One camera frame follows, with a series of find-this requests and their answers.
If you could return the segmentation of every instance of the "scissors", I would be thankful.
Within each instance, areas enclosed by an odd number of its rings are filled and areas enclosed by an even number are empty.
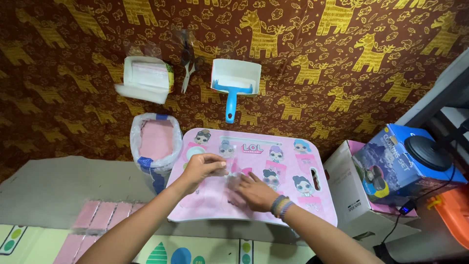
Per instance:
[[[189,70],[189,64],[193,62],[192,68]],[[186,47],[181,52],[181,64],[186,68],[186,77],[184,78],[184,82],[182,83],[182,93],[186,93],[187,85],[189,84],[190,75],[199,70],[202,65],[204,64],[204,58],[199,56],[194,58],[192,53],[189,51],[188,44],[186,43]]]

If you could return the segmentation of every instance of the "white cardboard box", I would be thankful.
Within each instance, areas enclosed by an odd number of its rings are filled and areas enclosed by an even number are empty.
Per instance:
[[[365,144],[346,140],[323,164],[337,213],[337,227],[355,238],[365,248],[380,244],[394,227],[397,210],[387,205],[372,204],[352,162],[352,152]],[[417,219],[415,211],[399,218],[399,223],[386,242],[420,232],[404,225]]]

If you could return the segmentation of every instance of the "clear plastic bag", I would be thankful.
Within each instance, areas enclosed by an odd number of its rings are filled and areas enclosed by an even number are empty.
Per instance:
[[[139,153],[139,149],[142,145],[142,128],[145,123],[150,120],[169,120],[173,126],[173,152],[158,160],[142,157]],[[153,186],[157,194],[164,189],[171,169],[181,152],[181,148],[182,131],[179,128],[178,121],[173,116],[145,113],[134,117],[134,121],[130,129],[130,150],[132,151],[135,165],[141,171],[150,175],[153,181],[156,181],[155,183],[157,183],[157,186],[155,186],[155,184],[153,184]]]

